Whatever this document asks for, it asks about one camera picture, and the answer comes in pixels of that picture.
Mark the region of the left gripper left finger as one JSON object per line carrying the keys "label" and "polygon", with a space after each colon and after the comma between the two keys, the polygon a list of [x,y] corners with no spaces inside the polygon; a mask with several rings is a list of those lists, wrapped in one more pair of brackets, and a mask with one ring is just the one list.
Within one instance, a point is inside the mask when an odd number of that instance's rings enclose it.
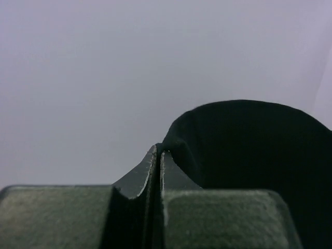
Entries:
{"label": "left gripper left finger", "polygon": [[1,248],[150,248],[157,148],[111,185],[1,190]]}

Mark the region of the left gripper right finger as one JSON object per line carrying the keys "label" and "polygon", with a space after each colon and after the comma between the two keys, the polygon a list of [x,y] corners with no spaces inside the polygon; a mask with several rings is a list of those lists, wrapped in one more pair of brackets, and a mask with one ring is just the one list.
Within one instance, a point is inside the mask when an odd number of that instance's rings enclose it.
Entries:
{"label": "left gripper right finger", "polygon": [[268,190],[207,190],[169,152],[160,161],[164,248],[302,248],[289,209]]}

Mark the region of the black t shirt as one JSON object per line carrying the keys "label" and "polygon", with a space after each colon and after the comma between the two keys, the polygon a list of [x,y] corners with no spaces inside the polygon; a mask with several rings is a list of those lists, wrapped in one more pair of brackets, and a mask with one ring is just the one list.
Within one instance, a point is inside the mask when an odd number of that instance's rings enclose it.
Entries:
{"label": "black t shirt", "polygon": [[331,130],[305,112],[253,100],[204,104],[171,124],[160,153],[206,189],[268,189],[304,248],[331,248]]}

